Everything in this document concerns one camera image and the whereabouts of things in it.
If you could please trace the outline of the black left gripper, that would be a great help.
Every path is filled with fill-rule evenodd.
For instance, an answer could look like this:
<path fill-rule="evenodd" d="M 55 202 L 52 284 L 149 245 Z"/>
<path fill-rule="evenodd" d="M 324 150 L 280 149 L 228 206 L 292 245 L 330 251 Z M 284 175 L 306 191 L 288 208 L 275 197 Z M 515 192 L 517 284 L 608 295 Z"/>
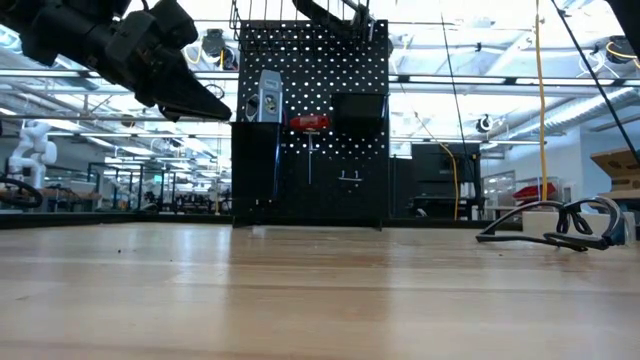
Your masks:
<path fill-rule="evenodd" d="M 169 121 L 197 117 L 228 121 L 231 109 L 202 85 L 183 60 L 173 61 L 173 14 L 161 9 L 115 18 L 105 45 L 117 83 Z"/>

